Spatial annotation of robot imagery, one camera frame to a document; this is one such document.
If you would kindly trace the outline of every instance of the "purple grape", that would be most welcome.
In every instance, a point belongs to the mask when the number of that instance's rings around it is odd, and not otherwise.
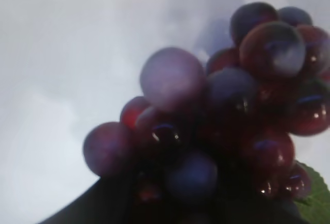
[[[278,80],[296,76],[305,61],[305,44],[292,26],[283,22],[253,29],[240,46],[240,62],[254,77]]]
[[[230,33],[236,45],[256,26],[277,21],[278,14],[274,7],[267,3],[255,2],[241,6],[230,20]]]
[[[284,7],[278,10],[277,13],[281,21],[292,26],[298,26],[301,24],[308,24],[308,25],[313,24],[310,15],[306,11],[298,7],[294,7],[294,6]]]
[[[94,128],[84,142],[89,169],[100,177],[111,177],[130,169],[134,146],[130,129],[122,123],[108,122]]]
[[[221,111],[228,104],[244,109],[257,92],[257,82],[244,70],[224,68],[208,77],[206,102],[211,111]]]
[[[175,111],[198,97],[205,81],[206,76],[198,59],[175,47],[153,54],[140,75],[145,98],[166,112]]]
[[[170,194],[187,204],[199,204],[215,192],[218,169],[215,162],[201,152],[188,152],[166,172]]]

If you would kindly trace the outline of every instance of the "white background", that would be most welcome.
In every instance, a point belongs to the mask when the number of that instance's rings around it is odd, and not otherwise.
[[[0,0],[0,223],[41,221],[91,186],[83,138],[140,94],[148,55],[230,45],[228,18],[252,1],[304,8],[330,29],[328,0]],[[329,137],[295,138],[328,183]]]

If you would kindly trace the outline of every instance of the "grape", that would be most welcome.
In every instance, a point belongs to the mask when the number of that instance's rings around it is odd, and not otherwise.
[[[175,111],[199,96],[205,85],[202,65],[192,54],[175,47],[153,54],[142,68],[145,98],[161,111]]]
[[[257,83],[247,72],[225,68],[208,77],[206,105],[211,112],[229,109],[247,112],[256,90]]]
[[[310,136],[330,125],[330,92],[320,81],[302,83],[285,108],[283,127],[290,133]]]
[[[296,76],[305,60],[305,45],[299,33],[282,22],[253,29],[240,46],[240,62],[258,79],[274,80]]]
[[[312,25],[312,19],[310,15],[298,8],[293,6],[288,6],[281,8],[277,11],[279,19],[289,25],[298,26],[302,24]]]
[[[294,160],[294,144],[290,136],[272,126],[248,126],[240,140],[241,158],[262,178],[287,173]]]
[[[209,75],[225,67],[239,66],[239,52],[237,48],[220,50],[215,53],[206,64],[206,74]]]
[[[140,115],[135,127],[144,156],[160,162],[174,158],[189,140],[184,120],[152,106]]]
[[[285,104],[292,98],[292,93],[298,88],[298,86],[298,80],[263,82],[259,85],[257,98],[261,104]]]
[[[125,215],[128,220],[123,221],[127,224],[169,224],[177,220],[177,209],[165,199],[144,204],[135,204],[130,212]]]
[[[306,57],[301,75],[314,76],[324,72],[330,66],[330,37],[321,28],[300,25],[297,28],[301,34],[305,46]]]
[[[254,182],[254,186],[256,187],[258,193],[270,199],[276,197],[279,189],[278,181],[272,178],[267,180],[257,179]]]
[[[215,156],[230,157],[235,154],[240,126],[234,120],[230,125],[206,121],[197,128],[197,139]]]
[[[135,205],[155,204],[162,200],[163,192],[159,185],[150,180],[144,173],[139,175],[136,187]]]
[[[277,11],[271,5],[262,2],[246,4],[234,12],[230,20],[230,33],[235,44],[240,45],[254,27],[277,20]]]
[[[130,129],[122,123],[108,122],[94,128],[84,142],[89,169],[100,177],[111,177],[130,169],[134,143]]]
[[[289,177],[282,182],[281,190],[283,196],[295,199],[307,197],[311,191],[311,181],[306,170],[296,163]]]
[[[149,106],[150,104],[142,96],[131,99],[124,106],[120,114],[120,122],[126,124],[129,128],[134,129],[137,118]]]
[[[200,204],[215,192],[218,169],[201,152],[188,152],[166,172],[166,186],[176,199],[186,204]]]
[[[288,199],[280,199],[280,200],[275,200],[274,203],[275,205],[282,207],[285,211],[287,211],[291,215],[301,218],[299,209],[293,201]]]
[[[320,75],[320,79],[327,85],[327,87],[330,87],[330,69],[326,70]]]

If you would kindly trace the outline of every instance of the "bunch of grapes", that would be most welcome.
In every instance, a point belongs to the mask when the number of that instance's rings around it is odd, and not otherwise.
[[[236,191],[309,194],[290,134],[330,125],[330,37],[305,11],[261,2],[236,10],[230,32],[235,47],[205,68],[182,49],[157,51],[141,71],[143,96],[86,137],[95,174],[138,170],[130,223],[208,223],[214,197]],[[189,214],[174,221],[178,212]]]

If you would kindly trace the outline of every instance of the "grape leaf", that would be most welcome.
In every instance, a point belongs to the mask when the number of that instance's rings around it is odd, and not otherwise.
[[[302,217],[310,224],[330,224],[330,191],[320,174],[307,165],[300,163],[312,181],[310,195],[295,203]]]

